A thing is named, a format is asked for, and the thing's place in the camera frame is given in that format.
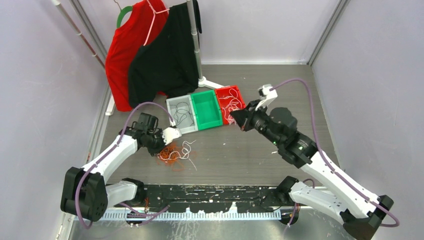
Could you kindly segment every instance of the gray bin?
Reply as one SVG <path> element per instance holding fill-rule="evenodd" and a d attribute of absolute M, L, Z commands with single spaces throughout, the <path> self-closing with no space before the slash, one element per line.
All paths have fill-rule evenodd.
<path fill-rule="evenodd" d="M 168 98 L 166 106 L 181 134 L 198 131 L 198 123 L 190 95 Z"/>

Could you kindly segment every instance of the clothes hanger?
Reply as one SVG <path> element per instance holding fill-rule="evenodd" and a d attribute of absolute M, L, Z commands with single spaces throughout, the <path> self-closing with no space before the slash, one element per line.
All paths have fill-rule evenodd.
<path fill-rule="evenodd" d="M 151 10 L 153 11 L 153 19 L 151 20 L 151 24 L 150 24 L 150 28 L 149 28 L 148 33 L 147 33 L 146 41 L 144 42 L 143 46 L 145 46 L 145 45 L 147 44 L 147 41 L 148 41 L 149 36 L 150 36 L 150 32 L 152 31 L 153 23 L 155 22 L 156 14 L 165 13 L 165 12 L 168 12 L 168 11 L 170 10 L 170 9 L 168 8 L 168 9 L 165 9 L 165 10 L 162 10 L 162 11 L 156 11 L 156 10 L 153 8 L 153 6 L 152 6 L 152 4 L 150 3 L 150 1 L 149 1 L 149 0 L 146 0 L 146 1 L 147 1 L 148 5 L 150 6 Z"/>
<path fill-rule="evenodd" d="M 116 5 L 118 5 L 119 10 L 121 11 L 122 8 L 121 8 L 121 5 L 119 4 L 119 2 L 117 2 L 117 0 L 113 0 L 113 1 L 116 3 Z"/>
<path fill-rule="evenodd" d="M 132 10 L 133 10 L 133 6 L 126 6 L 120 11 L 120 13 L 118 15 L 118 20 L 116 21 L 116 28 L 117 29 L 121 27 L 122 20 L 124 19 L 125 15 L 127 13 L 131 12 Z"/>
<path fill-rule="evenodd" d="M 150 9 L 153 11 L 153 19 L 151 20 L 150 28 L 149 28 L 149 30 L 148 30 L 147 37 L 146 37 L 146 40 L 144 41 L 143 46 L 145 46 L 145 45 L 147 44 L 147 41 L 149 40 L 150 33 L 151 33 L 151 31 L 152 31 L 152 28 L 153 28 L 153 23 L 155 22 L 156 14 L 165 13 L 165 12 L 168 12 L 168 11 L 170 10 L 170 9 L 168 8 L 168 9 L 165 9 L 165 10 L 162 10 L 162 11 L 156 11 L 156 10 L 153 8 L 153 6 L 152 6 L 152 4 L 150 3 L 150 1 L 149 1 L 149 0 L 145 0 L 145 1 L 147 1 L 147 3 L 148 3 L 148 5 L 149 5 Z M 117 29 L 121 27 L 122 20 L 124 19 L 125 15 L 126 15 L 127 13 L 131 12 L 132 10 L 133 10 L 133 6 L 126 6 L 126 7 L 124 7 L 124 8 L 120 11 L 120 13 L 119 13 L 119 15 L 118 15 L 117 22 L 116 22 L 116 28 L 117 28 Z"/>

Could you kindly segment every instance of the white bracket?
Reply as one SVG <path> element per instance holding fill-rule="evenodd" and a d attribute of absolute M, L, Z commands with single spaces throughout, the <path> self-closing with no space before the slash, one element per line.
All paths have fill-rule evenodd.
<path fill-rule="evenodd" d="M 137 186 L 130 181 L 120 181 L 106 186 L 107 208 L 134 199 L 136 192 Z"/>
<path fill-rule="evenodd" d="M 182 134 L 179 128 L 167 127 L 162 131 L 162 138 L 165 145 L 172 143 L 173 140 L 181 138 Z"/>
<path fill-rule="evenodd" d="M 114 96 L 111 94 L 109 99 L 109 104 L 107 105 L 107 108 L 106 108 L 105 115 L 111 116 L 112 114 L 114 114 L 114 109 L 115 109 L 115 99 L 114 99 Z"/>
<path fill-rule="evenodd" d="M 268 107 L 268 105 L 272 103 L 278 97 L 277 91 L 275 89 L 271 90 L 272 88 L 273 86 L 271 86 L 271 84 L 266 84 L 257 89 L 260 96 L 259 97 L 260 102 L 257 104 L 255 108 L 256 111 L 259 108 Z"/>
<path fill-rule="evenodd" d="M 206 77 L 203 76 L 202 79 L 199 79 L 199 88 L 210 88 L 210 89 L 220 89 L 224 87 L 223 85 L 220 85 L 218 83 L 215 83 L 213 81 L 206 80 Z"/>
<path fill-rule="evenodd" d="M 347 207 L 337 196 L 313 189 L 301 181 L 296 182 L 290 190 L 290 198 L 295 203 L 309 206 L 332 217 L 340 224 L 344 223 L 340 212 L 346 211 Z"/>

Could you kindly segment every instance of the orange string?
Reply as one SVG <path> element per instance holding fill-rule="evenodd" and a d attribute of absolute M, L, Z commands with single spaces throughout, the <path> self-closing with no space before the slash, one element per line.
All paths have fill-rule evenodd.
<path fill-rule="evenodd" d="M 177 151 L 180 153 L 182 150 L 183 150 L 183 147 L 177 146 L 175 143 L 171 143 L 165 146 L 165 148 L 162 149 L 162 151 L 158 154 L 160 158 L 156 160 L 157 164 L 160 165 L 161 164 L 160 161 L 162 161 L 165 164 L 165 166 L 171 166 L 172 171 L 178 172 L 178 171 L 184 170 L 185 167 L 180 161 L 178 161 L 177 157 L 179 155 L 178 153 L 175 152 Z M 180 168 L 175 168 L 175 163 L 177 163 L 180 166 Z"/>
<path fill-rule="evenodd" d="M 147 213 L 147 209 L 148 209 L 148 206 L 149 206 L 149 198 L 148 197 L 146 197 L 145 202 L 146 202 L 146 205 L 144 206 L 144 213 Z"/>

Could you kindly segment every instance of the gray floor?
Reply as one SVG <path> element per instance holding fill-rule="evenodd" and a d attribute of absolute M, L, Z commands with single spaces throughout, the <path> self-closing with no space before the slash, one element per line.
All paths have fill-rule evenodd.
<path fill-rule="evenodd" d="M 308 65 L 203 65 L 203 74 L 210 81 L 221 85 L 237 85 L 244 102 L 258 99 L 258 87 L 264 84 L 276 85 L 290 78 L 302 78 L 311 87 L 316 128 L 319 142 L 328 156 L 337 163 L 323 109 L 314 82 L 314 75 Z M 207 91 L 199 88 L 197 92 Z M 166 106 L 166 98 L 154 100 Z M 301 83 L 292 82 L 278 89 L 278 98 L 271 104 L 287 107 L 298 120 L 298 130 L 312 138 L 311 114 L 308 95 Z M 142 111 L 159 118 L 159 127 L 169 126 L 163 110 L 147 106 Z M 109 117 L 102 150 L 109 146 L 123 128 L 128 112 L 115 111 Z M 136 121 L 135 114 L 131 121 Z M 224 125 L 198 132 L 188 133 L 178 141 L 195 142 L 191 145 L 195 154 L 188 160 L 181 160 L 183 171 L 172 171 L 169 166 L 158 165 L 155 157 L 146 149 L 140 149 L 129 157 L 112 175 L 110 183 L 123 178 L 133 178 L 149 184 L 214 184 L 214 185 L 278 185 L 290 175 L 300 180 L 309 176 L 286 163 L 272 152 L 275 146 L 255 130 L 242 132 L 235 125 Z"/>

